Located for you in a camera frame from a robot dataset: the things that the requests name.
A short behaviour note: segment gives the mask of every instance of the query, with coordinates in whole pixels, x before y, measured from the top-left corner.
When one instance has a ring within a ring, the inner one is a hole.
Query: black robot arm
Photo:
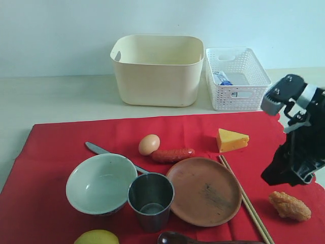
[[[304,111],[290,116],[294,105]],[[261,177],[269,185],[306,185],[325,166],[325,91],[306,84],[298,75],[286,75],[265,94],[261,104],[272,116],[283,107],[289,118],[286,142],[276,150]]]

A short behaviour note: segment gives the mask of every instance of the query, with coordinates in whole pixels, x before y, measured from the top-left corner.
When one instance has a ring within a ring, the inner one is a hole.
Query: fried chicken
[[[269,195],[270,203],[278,211],[280,217],[306,221],[311,218],[311,210],[305,203],[285,192],[272,192]]]

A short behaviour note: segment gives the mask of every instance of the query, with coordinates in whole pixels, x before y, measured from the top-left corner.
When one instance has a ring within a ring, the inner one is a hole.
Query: sausage
[[[150,156],[159,163],[177,163],[183,159],[191,158],[195,155],[192,148],[172,149],[172,150],[156,150]]]

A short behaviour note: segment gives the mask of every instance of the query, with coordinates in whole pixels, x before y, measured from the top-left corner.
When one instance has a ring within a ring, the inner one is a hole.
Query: chopsticks
[[[218,156],[221,163],[224,165],[224,167],[226,167],[233,175],[234,177],[235,174],[234,172],[232,171],[230,165],[228,164],[227,160],[225,159],[225,157],[223,155],[219,155]],[[251,216],[255,226],[257,227],[259,233],[261,234],[265,244],[274,244],[274,241],[272,240],[270,234],[268,233],[268,230],[266,229],[265,225],[263,224],[262,220],[260,219],[260,217],[258,216],[255,208],[253,207],[253,205],[251,204],[249,198],[247,197],[243,187],[240,185],[239,183],[239,186],[240,186],[240,189],[242,191],[242,199],[243,199],[243,202],[249,212],[249,215]]]

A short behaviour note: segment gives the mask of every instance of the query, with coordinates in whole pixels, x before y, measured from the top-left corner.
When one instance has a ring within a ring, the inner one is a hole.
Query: red tablecloth
[[[149,171],[166,174],[170,165],[159,165],[139,155],[142,137],[157,134],[162,149],[192,147],[197,156],[216,159],[218,128],[250,136],[247,148],[224,156],[274,241],[324,243],[324,189],[314,182],[308,186],[270,187],[260,177],[285,140],[278,119],[263,112],[247,112],[35,125],[0,195],[0,243],[72,244],[91,229],[110,230],[121,244],[156,243],[159,233],[144,233],[128,205],[110,217],[85,215],[69,205],[65,195],[68,176],[94,155],[85,141],[125,155]],[[267,200],[272,191],[285,191],[303,200],[311,208],[312,218],[302,223],[280,218]],[[165,230],[202,241],[261,240],[243,205],[231,221],[213,228],[192,226],[171,214]]]

